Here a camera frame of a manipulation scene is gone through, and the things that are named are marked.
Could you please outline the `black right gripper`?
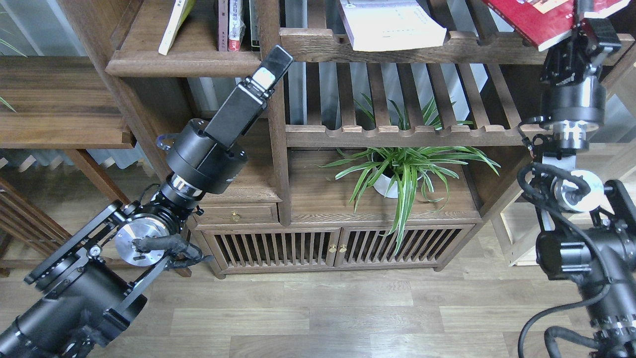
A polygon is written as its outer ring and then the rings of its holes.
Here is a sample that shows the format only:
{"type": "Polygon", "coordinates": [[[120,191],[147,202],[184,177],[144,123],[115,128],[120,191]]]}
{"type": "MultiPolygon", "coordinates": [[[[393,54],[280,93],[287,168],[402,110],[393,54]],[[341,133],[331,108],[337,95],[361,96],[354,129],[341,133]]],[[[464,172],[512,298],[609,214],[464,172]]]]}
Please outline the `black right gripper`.
{"type": "Polygon", "coordinates": [[[605,118],[602,62],[621,47],[606,18],[582,19],[581,30],[551,47],[541,73],[548,89],[541,99],[539,126],[552,131],[575,125],[583,131],[597,130],[605,118]]]}

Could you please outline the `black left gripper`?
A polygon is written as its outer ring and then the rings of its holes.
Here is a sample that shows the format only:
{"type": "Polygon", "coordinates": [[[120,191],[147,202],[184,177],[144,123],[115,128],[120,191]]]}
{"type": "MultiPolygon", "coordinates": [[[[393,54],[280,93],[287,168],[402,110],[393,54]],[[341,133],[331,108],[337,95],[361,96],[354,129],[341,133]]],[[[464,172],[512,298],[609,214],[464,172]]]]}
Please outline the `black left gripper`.
{"type": "Polygon", "coordinates": [[[272,93],[293,61],[287,50],[274,45],[251,82],[239,83],[209,122],[188,122],[166,157],[174,186],[184,182],[206,193],[225,192],[247,163],[247,155],[236,144],[238,138],[266,108],[266,95],[272,93]]]}

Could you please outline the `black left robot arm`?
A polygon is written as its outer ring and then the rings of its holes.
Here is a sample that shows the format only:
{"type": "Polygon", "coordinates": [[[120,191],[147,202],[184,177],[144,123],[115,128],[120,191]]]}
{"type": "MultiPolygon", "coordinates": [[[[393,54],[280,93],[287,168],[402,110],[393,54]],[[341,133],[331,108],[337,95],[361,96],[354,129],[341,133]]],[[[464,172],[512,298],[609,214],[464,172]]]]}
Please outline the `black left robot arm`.
{"type": "Polygon", "coordinates": [[[145,204],[114,201],[25,277],[41,299],[1,334],[3,358],[83,358],[129,328],[162,272],[209,261],[181,231],[207,193],[223,193],[247,163],[236,144],[267,106],[293,57],[275,45],[211,120],[173,136],[172,172],[145,204]]]}

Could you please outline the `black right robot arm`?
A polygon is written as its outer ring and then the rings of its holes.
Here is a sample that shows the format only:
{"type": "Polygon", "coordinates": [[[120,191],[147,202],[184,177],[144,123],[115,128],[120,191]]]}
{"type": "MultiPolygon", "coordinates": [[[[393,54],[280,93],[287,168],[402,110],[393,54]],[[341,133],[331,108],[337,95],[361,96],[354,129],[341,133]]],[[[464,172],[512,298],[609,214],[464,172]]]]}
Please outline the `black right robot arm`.
{"type": "Polygon", "coordinates": [[[548,51],[542,81],[550,87],[541,115],[529,122],[552,134],[523,138],[534,160],[519,170],[517,180],[522,196],[536,207],[538,264],[548,279],[573,281],[581,301],[534,315],[519,335],[520,357],[535,322],[578,307],[586,308],[594,335],[547,328],[544,342],[551,358],[561,356],[558,339],[588,347],[592,358],[635,356],[635,205],[621,181],[603,182],[575,168],[577,152],[588,148],[588,132],[604,121],[603,61],[620,47],[609,20],[580,14],[571,37],[548,51]]]}

